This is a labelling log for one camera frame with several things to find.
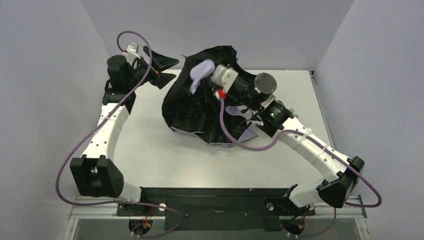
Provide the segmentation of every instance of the circular motor cap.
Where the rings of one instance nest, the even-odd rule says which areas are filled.
[[[259,73],[254,78],[254,86],[263,94],[272,94],[277,89],[276,79],[268,73]]]

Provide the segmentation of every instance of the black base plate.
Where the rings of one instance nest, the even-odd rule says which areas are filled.
[[[179,231],[242,231],[281,226],[279,216],[293,216],[297,209],[286,212],[271,212],[266,205],[283,204],[281,199],[287,188],[144,188],[148,200],[154,204],[164,203],[185,216]],[[124,212],[118,207],[118,216],[145,216]],[[165,211],[165,230],[179,223],[180,216]],[[308,216],[315,212],[308,211]],[[162,211],[154,210],[153,216],[163,216]]]

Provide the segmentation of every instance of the white connector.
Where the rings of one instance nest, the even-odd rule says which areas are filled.
[[[126,52],[123,52],[126,56],[126,61],[130,64],[133,64],[135,59],[142,59],[143,57],[139,55],[139,44],[131,42],[130,45],[126,48]]]

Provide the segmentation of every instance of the red clip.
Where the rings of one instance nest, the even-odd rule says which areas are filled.
[[[218,89],[218,95],[222,99],[226,99],[227,98],[227,95],[224,93],[224,91],[222,89]]]

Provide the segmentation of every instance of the purple handle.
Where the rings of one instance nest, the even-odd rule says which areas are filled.
[[[193,80],[193,83],[190,86],[190,93],[195,94],[199,87],[200,81],[213,74],[214,71],[215,63],[210,59],[206,59],[193,67],[190,71],[190,78]]]

